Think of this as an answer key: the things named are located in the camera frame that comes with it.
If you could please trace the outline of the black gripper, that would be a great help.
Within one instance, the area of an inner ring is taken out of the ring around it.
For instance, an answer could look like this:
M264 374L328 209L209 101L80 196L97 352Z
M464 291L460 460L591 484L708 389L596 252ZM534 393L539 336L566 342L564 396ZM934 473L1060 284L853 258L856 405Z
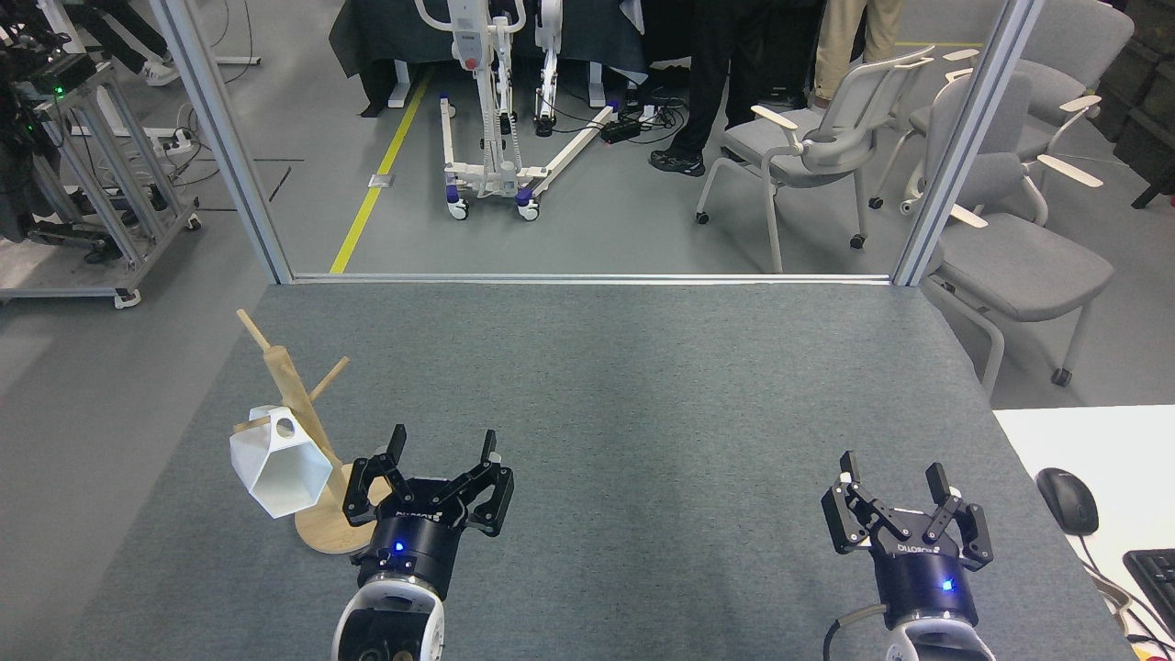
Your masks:
M396 424L385 452L352 461L341 513L349 526L376 521L371 542L352 557L358 567L357 586L381 572L391 573L415 576L439 599L446 599L462 532L474 528L486 537L501 535L515 490L513 472L496 453L496 432L486 430L474 468L449 483L439 478L407 483L398 468L407 438L407 426ZM370 488L380 477L391 493L376 508ZM434 503L438 497L441 501Z
M891 508L861 484L857 453L839 459L840 474L822 494L822 514L834 549L848 554L870 540L877 572L878 598L887 607L884 622L918 618L949 618L979 623L964 566L985 566L994 560L985 510L966 500L947 481L944 465L932 463L924 475L936 510L932 515ZM946 534L956 522L961 545ZM909 532L907 539L898 530Z

